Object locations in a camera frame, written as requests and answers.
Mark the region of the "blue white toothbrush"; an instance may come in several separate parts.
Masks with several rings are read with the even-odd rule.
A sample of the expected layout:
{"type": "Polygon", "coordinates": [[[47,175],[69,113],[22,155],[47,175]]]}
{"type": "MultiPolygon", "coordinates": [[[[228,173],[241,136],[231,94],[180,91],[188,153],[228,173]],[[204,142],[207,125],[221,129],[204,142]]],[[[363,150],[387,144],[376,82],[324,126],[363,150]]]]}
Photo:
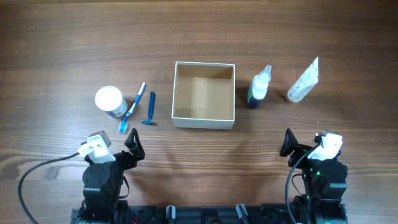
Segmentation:
{"type": "Polygon", "coordinates": [[[129,124],[127,123],[127,119],[135,111],[138,102],[140,101],[145,92],[145,89],[146,89],[146,82],[143,82],[132,106],[130,107],[129,111],[126,113],[123,120],[119,124],[118,132],[120,134],[124,134],[128,130],[129,124]]]}

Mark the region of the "blue disposable razor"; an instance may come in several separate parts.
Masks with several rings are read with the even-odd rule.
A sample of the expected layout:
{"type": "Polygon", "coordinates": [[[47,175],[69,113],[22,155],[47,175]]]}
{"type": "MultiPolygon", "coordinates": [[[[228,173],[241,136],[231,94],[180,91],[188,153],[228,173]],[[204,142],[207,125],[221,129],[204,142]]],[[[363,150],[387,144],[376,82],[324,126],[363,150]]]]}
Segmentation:
{"type": "Polygon", "coordinates": [[[153,113],[154,113],[154,104],[155,104],[155,93],[152,91],[150,93],[150,102],[147,119],[141,121],[142,124],[153,124],[153,113]]]}

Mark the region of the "white lidded round jar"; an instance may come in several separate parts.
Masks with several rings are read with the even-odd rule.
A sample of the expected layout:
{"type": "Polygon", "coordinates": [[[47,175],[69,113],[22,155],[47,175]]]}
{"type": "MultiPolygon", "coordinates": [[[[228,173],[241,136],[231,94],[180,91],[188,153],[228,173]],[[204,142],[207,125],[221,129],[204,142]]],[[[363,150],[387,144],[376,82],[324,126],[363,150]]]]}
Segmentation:
{"type": "Polygon", "coordinates": [[[96,106],[111,117],[119,118],[127,113],[128,104],[115,86],[104,86],[95,95],[96,106]]]}

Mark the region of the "clear spray bottle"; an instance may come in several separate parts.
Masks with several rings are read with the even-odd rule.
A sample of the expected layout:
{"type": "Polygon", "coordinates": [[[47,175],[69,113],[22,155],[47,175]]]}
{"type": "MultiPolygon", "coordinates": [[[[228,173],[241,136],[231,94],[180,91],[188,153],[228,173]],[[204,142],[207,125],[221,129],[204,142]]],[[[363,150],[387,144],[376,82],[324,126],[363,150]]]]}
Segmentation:
{"type": "Polygon", "coordinates": [[[266,97],[271,80],[271,70],[272,65],[267,65],[262,72],[253,78],[247,95],[248,106],[251,109],[256,109],[266,97]]]}

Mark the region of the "white squeeze tube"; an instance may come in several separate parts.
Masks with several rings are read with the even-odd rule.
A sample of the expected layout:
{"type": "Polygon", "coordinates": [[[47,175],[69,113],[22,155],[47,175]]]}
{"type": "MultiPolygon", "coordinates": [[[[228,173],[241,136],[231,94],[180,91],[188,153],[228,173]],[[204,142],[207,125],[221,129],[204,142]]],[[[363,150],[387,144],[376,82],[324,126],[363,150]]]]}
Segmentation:
{"type": "Polygon", "coordinates": [[[287,99],[293,103],[303,100],[318,83],[318,57],[303,72],[287,92],[287,99]]]}

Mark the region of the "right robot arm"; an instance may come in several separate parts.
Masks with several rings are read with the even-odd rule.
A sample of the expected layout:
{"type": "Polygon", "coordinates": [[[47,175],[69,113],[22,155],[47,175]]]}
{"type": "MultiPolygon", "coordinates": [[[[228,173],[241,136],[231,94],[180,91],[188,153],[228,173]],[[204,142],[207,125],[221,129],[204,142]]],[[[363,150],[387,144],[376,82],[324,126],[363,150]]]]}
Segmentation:
{"type": "Polygon", "coordinates": [[[343,137],[325,130],[316,134],[315,146],[300,144],[291,129],[285,132],[279,155],[289,156],[289,174],[285,183],[285,204],[291,223],[347,223],[341,203],[347,189],[348,167],[338,161],[343,137]],[[305,193],[289,200],[289,185],[300,169],[305,193]]]}

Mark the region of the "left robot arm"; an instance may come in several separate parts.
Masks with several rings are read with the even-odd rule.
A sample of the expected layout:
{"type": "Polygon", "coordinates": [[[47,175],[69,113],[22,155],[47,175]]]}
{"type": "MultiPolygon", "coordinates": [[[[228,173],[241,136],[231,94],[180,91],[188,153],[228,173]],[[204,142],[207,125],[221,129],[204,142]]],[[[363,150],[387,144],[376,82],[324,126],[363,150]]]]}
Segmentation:
{"type": "Polygon", "coordinates": [[[91,134],[77,153],[89,163],[82,175],[84,200],[73,210],[72,223],[139,223],[129,208],[126,196],[121,196],[127,180],[124,171],[135,168],[145,158],[138,132],[131,130],[124,145],[127,151],[111,154],[111,141],[104,131],[91,134]]]}

